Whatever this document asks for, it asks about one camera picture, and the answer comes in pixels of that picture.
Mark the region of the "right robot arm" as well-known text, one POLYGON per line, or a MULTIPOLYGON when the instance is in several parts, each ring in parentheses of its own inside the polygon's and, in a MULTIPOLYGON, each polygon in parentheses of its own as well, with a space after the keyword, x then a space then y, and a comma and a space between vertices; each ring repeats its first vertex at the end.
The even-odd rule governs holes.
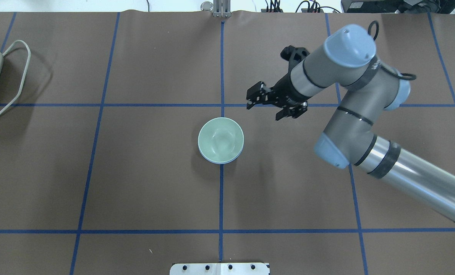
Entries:
POLYGON ((297 118, 308 109, 308 99, 333 84, 347 90, 315 144, 315 153, 343 169, 353 164, 376 179, 423 202, 455 223, 455 175, 372 132, 383 111, 398 108, 410 94, 416 75, 401 73, 381 61, 375 40, 379 22, 368 28, 348 24, 314 52, 287 46, 281 58, 285 74, 273 87, 259 81, 246 93, 246 108, 273 105, 275 119, 297 118))

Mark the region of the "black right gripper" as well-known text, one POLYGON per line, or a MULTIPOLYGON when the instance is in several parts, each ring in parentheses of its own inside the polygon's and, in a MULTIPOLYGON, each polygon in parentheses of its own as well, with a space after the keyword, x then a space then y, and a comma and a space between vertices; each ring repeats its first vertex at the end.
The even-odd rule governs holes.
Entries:
POLYGON ((259 104, 281 108, 275 115, 276 121, 285 117, 299 118, 308 110, 308 97, 296 91, 288 73, 271 88, 262 81, 257 82, 247 89, 246 100, 247 110, 259 104))

